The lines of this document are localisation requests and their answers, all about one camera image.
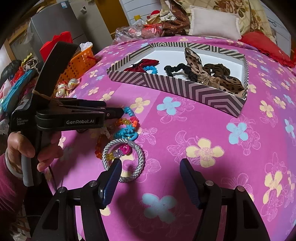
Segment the person's left hand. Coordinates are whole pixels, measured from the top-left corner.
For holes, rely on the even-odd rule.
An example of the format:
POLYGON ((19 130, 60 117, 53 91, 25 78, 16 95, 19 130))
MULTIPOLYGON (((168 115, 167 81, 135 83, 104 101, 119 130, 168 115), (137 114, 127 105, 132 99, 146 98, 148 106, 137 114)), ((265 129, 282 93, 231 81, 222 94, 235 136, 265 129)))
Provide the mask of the person's left hand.
MULTIPOLYGON (((50 135, 49 145, 39 151, 37 159, 39 161, 37 170, 43 172, 56 158, 63 156, 63 149, 58 145, 61 138, 61 132, 55 132, 50 135)), ((21 156, 33 158, 35 149, 31 142, 20 132, 10 133, 8 137, 8 147, 6 150, 11 166, 22 173, 21 156)))

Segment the maroon sleeve forearm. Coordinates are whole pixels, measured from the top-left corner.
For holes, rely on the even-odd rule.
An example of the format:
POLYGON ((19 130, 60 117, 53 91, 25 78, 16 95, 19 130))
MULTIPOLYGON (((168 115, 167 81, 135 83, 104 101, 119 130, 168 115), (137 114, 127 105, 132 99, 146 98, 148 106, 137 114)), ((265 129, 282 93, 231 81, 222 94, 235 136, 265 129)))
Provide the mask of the maroon sleeve forearm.
POLYGON ((22 208, 26 190, 23 181, 8 169, 5 154, 1 155, 1 240, 13 240, 9 229, 22 208))

